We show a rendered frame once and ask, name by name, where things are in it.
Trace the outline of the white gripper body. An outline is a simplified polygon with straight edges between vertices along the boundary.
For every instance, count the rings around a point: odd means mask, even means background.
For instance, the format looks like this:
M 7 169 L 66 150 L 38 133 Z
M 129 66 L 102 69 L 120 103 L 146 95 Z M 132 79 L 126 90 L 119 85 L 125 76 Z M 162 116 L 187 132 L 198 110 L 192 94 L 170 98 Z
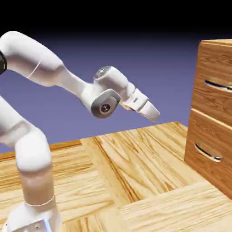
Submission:
M 160 116 L 160 112 L 155 108 L 155 106 L 150 101 L 147 101 L 144 104 L 144 106 L 140 110 L 140 114 L 153 122 L 157 121 Z

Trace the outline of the wood drawer front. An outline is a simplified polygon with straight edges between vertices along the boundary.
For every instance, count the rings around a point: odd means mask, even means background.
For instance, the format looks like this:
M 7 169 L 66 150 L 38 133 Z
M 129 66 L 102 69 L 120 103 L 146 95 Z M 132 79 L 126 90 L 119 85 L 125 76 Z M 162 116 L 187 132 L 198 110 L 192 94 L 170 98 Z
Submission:
M 203 142 L 222 155 L 214 162 L 201 154 L 195 143 Z M 196 109 L 190 110 L 184 161 L 232 199 L 232 127 Z
M 232 126 L 232 92 L 205 84 L 232 86 L 232 39 L 202 40 L 198 47 L 191 107 Z

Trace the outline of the light wood cabinet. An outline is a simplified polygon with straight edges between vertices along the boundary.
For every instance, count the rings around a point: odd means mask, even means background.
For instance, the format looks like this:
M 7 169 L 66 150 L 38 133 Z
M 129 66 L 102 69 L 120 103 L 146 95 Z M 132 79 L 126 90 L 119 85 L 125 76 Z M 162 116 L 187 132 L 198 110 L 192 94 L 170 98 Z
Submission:
M 199 44 L 184 161 L 232 199 L 232 39 Z

